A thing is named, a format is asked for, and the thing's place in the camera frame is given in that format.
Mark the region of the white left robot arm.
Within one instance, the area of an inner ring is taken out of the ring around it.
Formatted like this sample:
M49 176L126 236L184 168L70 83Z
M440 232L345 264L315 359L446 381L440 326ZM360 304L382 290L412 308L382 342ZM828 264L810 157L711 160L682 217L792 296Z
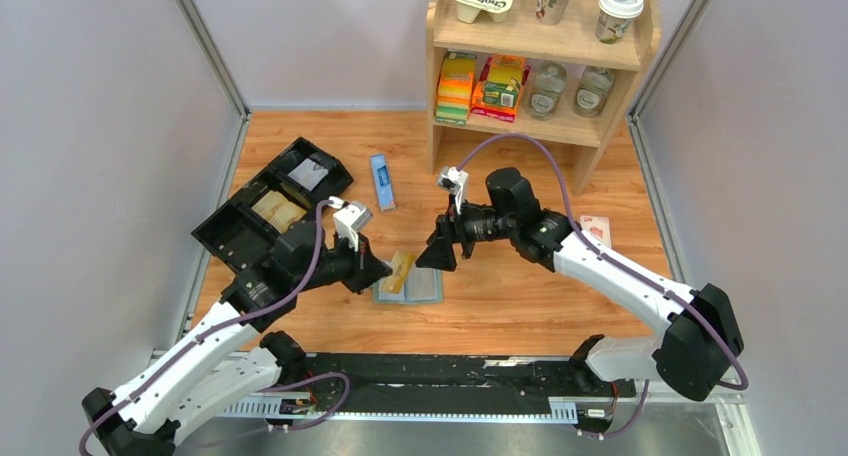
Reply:
M95 388L82 401L89 426L109 455L171 455L209 419L265 389L299 387L306 365L298 345L270 326L312 289L342 284L360 293L390 274L362 230L367 214L334 216L334 245L319 220L298 221L270 251L237 272L200 322L154 364L114 390Z

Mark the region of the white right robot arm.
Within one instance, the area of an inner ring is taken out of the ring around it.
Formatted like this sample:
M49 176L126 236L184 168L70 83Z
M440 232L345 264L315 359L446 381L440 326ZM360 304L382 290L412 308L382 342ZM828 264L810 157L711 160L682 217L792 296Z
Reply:
M652 329L650 337L593 336L575 352L573 386L598 393L609 382L660 379L680 396L704 401L728 387L726 373L744 342L728 294L706 284L694 289L622 256L567 215L544 209L530 182L514 167L486 178L487 205L465 198L469 175L446 167L437 184L449 194L416 264L454 271L476 244L507 240L526 261L577 280L606 296Z

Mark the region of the teal card holder wallet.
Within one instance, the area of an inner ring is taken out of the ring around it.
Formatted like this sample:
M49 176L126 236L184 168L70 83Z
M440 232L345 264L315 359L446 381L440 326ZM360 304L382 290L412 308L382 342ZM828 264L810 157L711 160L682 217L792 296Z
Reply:
M439 270L413 267L398 293L383 291L383 282L384 279L381 279L371 287L372 300L377 304L437 304L444 298L442 272Z

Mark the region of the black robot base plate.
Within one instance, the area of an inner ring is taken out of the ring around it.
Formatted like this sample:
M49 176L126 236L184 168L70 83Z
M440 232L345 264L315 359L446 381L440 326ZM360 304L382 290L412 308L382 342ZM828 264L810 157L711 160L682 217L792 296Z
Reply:
M278 383L320 374L326 380L308 387L317 408L344 396L341 409L350 413L542 415L557 397L611 406L636 394L633 382L604 382L563 357L315 353L283 365Z

